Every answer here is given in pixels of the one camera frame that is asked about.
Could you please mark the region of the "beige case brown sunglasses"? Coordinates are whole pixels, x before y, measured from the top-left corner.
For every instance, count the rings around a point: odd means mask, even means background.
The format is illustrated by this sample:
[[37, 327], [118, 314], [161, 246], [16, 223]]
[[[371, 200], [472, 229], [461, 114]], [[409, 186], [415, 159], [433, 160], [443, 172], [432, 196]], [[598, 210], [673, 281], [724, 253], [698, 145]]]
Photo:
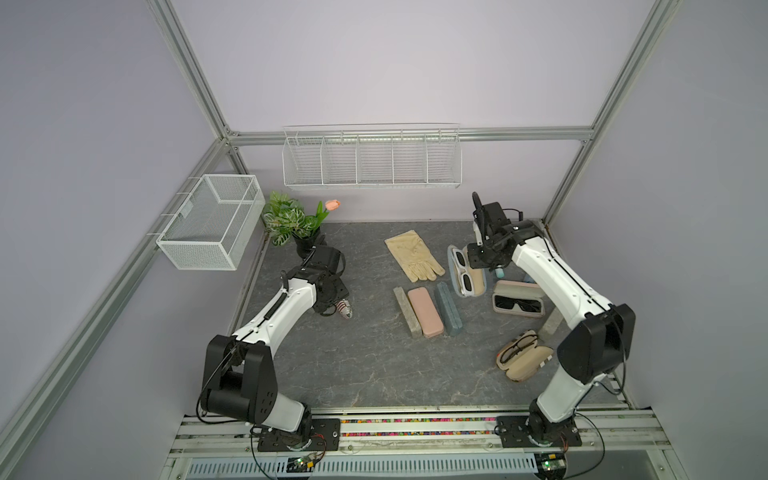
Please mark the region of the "beige case brown sunglasses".
[[351, 319], [353, 316], [352, 308], [348, 299], [341, 299], [336, 303], [336, 312], [345, 319]]

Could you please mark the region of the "case with white sunglasses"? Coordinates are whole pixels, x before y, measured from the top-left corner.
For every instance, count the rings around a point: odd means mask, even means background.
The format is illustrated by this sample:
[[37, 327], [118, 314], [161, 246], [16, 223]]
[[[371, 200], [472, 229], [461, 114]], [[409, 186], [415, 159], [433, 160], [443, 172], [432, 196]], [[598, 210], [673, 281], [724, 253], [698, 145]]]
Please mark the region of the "case with white sunglasses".
[[455, 293], [463, 298], [480, 297], [487, 291], [485, 274], [469, 265], [466, 248], [449, 245], [447, 248], [450, 278]]

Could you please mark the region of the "teal grey case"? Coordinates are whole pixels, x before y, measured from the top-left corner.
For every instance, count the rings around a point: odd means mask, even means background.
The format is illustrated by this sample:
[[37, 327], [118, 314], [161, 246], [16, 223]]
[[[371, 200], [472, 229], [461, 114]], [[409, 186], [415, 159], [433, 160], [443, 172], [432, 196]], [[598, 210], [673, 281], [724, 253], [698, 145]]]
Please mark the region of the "teal grey case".
[[457, 336], [463, 331], [463, 322], [453, 300], [452, 292], [445, 282], [438, 282], [435, 288], [436, 308], [447, 335]]

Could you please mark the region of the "green glasses case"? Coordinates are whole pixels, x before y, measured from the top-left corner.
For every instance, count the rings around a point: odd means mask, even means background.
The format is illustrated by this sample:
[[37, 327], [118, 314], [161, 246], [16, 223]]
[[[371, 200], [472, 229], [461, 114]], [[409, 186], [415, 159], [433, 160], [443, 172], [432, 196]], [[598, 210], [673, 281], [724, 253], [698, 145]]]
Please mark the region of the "green glasses case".
[[413, 338], [421, 337], [423, 335], [421, 325], [404, 289], [395, 287], [393, 293], [411, 336]]

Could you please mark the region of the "pink glasses case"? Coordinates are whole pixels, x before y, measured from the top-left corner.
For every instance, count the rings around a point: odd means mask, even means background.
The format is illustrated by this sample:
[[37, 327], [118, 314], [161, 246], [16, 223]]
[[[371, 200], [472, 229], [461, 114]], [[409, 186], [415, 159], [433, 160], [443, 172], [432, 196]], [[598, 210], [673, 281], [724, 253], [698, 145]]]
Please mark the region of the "pink glasses case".
[[426, 338], [433, 338], [444, 333], [444, 325], [435, 304], [425, 287], [407, 292], [407, 297]]

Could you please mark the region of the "beige case black glasses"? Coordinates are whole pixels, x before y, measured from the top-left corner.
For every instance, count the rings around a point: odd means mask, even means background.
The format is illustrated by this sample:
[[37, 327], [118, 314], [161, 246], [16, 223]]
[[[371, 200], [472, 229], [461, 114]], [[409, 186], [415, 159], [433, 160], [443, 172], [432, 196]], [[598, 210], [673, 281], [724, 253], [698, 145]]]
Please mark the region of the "beige case black glasses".
[[526, 330], [496, 355], [496, 366], [513, 382], [523, 382], [549, 362], [554, 350], [540, 343], [534, 330]]

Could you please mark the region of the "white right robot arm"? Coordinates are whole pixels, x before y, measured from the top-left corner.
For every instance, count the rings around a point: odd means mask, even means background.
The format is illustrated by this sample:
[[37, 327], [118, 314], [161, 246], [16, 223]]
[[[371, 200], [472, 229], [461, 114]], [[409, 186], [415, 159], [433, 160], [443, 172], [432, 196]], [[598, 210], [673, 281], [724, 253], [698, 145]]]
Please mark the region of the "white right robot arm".
[[553, 302], [570, 329], [557, 347], [558, 369], [531, 403], [523, 431], [537, 446], [550, 446], [575, 429], [575, 412], [590, 389], [626, 362], [636, 315], [591, 288], [567, 265], [534, 222], [513, 221], [497, 202], [472, 194], [476, 241], [469, 264], [490, 270], [514, 264]]

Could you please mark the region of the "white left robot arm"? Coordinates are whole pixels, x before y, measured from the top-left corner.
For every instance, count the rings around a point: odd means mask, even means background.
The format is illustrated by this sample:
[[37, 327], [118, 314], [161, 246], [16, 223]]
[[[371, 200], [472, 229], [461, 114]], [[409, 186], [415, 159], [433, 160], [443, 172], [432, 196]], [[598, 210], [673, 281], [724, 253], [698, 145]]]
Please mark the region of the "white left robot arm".
[[332, 315], [348, 290], [342, 281], [341, 251], [319, 245], [302, 263], [280, 274], [277, 293], [249, 322], [206, 347], [202, 387], [195, 412], [213, 413], [260, 430], [264, 451], [315, 448], [311, 408], [279, 392], [274, 357], [309, 310]]

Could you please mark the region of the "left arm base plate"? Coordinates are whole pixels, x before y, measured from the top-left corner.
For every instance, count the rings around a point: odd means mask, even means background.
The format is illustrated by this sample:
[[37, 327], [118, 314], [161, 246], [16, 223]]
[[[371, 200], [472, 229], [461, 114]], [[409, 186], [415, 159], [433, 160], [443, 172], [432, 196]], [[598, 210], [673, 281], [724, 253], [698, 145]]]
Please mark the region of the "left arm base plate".
[[289, 451], [337, 451], [341, 440], [339, 418], [312, 418], [304, 422], [296, 432], [287, 432], [272, 427], [257, 435], [258, 452]]

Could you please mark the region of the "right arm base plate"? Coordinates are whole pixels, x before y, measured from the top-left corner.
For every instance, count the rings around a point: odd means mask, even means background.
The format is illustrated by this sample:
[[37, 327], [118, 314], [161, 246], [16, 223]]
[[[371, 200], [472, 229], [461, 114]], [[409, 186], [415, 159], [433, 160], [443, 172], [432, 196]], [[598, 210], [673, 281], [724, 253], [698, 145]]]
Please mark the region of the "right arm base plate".
[[504, 448], [570, 448], [582, 445], [573, 417], [553, 423], [540, 413], [499, 416], [494, 433], [501, 439]]

